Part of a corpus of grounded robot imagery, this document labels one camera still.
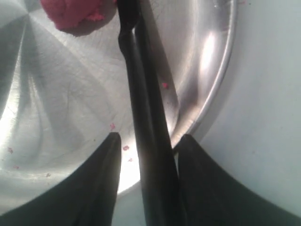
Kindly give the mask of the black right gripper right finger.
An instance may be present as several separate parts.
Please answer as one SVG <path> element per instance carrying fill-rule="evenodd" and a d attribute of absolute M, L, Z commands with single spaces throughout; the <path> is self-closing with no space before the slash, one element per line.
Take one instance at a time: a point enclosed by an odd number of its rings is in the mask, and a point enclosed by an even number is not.
<path fill-rule="evenodd" d="M 189 226 L 299 226 L 300 217 L 261 198 L 222 169 L 191 135 L 175 147 Z"/>

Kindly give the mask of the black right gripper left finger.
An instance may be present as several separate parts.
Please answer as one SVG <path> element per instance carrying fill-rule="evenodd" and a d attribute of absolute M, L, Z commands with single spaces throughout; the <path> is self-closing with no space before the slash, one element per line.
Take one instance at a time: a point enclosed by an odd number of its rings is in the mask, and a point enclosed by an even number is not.
<path fill-rule="evenodd" d="M 65 180 L 0 217 L 2 226 L 110 226 L 121 169 L 121 138 L 112 132 Z"/>

